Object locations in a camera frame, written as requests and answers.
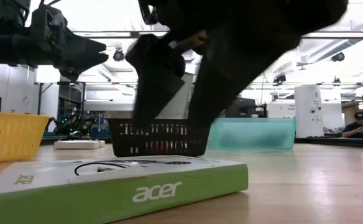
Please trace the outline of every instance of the ceiling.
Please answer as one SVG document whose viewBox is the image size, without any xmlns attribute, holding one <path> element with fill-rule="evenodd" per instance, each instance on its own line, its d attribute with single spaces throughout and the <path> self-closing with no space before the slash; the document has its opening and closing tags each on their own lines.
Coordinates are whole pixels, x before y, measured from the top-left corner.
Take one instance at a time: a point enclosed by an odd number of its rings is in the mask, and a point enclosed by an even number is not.
<svg viewBox="0 0 363 224">
<path fill-rule="evenodd" d="M 68 26 L 75 32 L 97 32 L 97 31 L 165 31 L 166 27 L 147 26 L 142 22 L 137 0 L 62 0 L 54 7 L 62 10 L 68 19 Z M 36 8 L 39 0 L 32 0 L 32 9 Z M 345 16 L 335 25 L 327 27 L 323 32 L 350 32 L 363 31 L 363 0 L 349 0 L 348 10 Z M 113 74 L 118 82 L 136 82 L 137 75 L 134 69 L 125 61 L 115 62 L 112 59 L 115 48 L 122 48 L 125 52 L 135 39 L 113 38 L 114 33 L 108 39 L 95 39 L 108 46 L 108 53 L 111 57 L 103 64 L 104 69 Z M 287 52 L 273 63 L 265 72 L 264 76 L 259 76 L 255 83 L 272 83 L 275 76 L 284 73 L 287 82 L 293 83 L 319 83 L 332 82 L 334 77 L 340 78 L 342 82 L 363 82 L 363 41 L 354 44 L 346 44 L 348 40 L 324 40 L 324 39 L 303 39 L 300 46 Z M 343 52 L 346 59 L 342 62 L 332 62 L 327 55 Z M 199 64 L 199 55 L 192 55 L 192 60 L 188 61 L 188 72 L 194 73 Z M 297 62 L 314 62 L 304 66 L 305 70 L 297 67 Z M 94 70 L 90 70 L 82 75 L 87 80 L 100 80 L 93 76 L 102 77 Z M 260 85 L 251 85 L 251 90 L 245 91 L 245 96 L 263 98 L 271 100 L 271 94 L 293 93 L 294 86 L 270 87 L 269 90 L 262 90 Z M 109 90 L 112 87 L 95 87 L 95 90 Z M 324 94 L 332 91 L 333 88 L 324 87 Z M 363 87 L 343 86 L 340 90 L 345 95 L 361 95 Z"/>
</svg>

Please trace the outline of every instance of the wooden table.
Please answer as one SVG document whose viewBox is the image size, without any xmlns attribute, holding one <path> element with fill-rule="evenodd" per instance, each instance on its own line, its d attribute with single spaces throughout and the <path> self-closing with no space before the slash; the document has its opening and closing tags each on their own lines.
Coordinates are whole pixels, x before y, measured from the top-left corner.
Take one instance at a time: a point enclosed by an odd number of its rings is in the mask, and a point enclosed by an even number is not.
<svg viewBox="0 0 363 224">
<path fill-rule="evenodd" d="M 94 151 L 41 147 L 38 161 L 100 158 Z M 297 144 L 288 152 L 208 151 L 246 162 L 249 190 L 123 220 L 120 224 L 363 224 L 363 149 Z M 10 163 L 0 163 L 0 171 Z"/>
</svg>

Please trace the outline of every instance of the metal frame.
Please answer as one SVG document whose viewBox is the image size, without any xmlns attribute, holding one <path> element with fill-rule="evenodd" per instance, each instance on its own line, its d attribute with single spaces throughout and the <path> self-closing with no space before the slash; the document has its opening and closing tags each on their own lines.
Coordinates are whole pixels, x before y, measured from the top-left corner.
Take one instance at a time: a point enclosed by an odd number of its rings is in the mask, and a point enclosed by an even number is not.
<svg viewBox="0 0 363 224">
<path fill-rule="evenodd" d="M 82 85 L 82 101 L 81 103 L 81 119 L 85 117 L 85 102 L 86 102 L 86 82 L 54 82 L 54 83 L 34 83 L 35 85 L 39 85 L 39 97 L 38 97 L 38 115 L 40 115 L 41 104 L 42 104 L 42 94 L 45 93 L 52 85 Z"/>
</svg>

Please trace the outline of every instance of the person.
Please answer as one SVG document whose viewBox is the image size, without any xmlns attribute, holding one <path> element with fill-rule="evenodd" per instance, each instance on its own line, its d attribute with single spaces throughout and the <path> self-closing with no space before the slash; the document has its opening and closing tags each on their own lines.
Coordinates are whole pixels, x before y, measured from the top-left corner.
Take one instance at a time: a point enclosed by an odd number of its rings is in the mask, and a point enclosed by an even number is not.
<svg viewBox="0 0 363 224">
<path fill-rule="evenodd" d="M 356 112 L 354 114 L 356 119 L 354 123 L 348 124 L 343 132 L 344 138 L 363 138 L 363 112 Z"/>
</svg>

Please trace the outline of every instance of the green box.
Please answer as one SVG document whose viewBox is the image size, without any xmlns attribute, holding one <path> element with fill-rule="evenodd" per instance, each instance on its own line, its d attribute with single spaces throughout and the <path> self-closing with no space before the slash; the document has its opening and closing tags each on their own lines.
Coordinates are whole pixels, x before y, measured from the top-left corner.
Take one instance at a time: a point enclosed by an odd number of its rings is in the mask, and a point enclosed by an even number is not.
<svg viewBox="0 0 363 224">
<path fill-rule="evenodd" d="M 248 188 L 247 165 L 182 156 L 24 162 L 0 174 L 0 224 L 108 223 Z M 98 168 L 114 169 L 98 172 Z"/>
</svg>

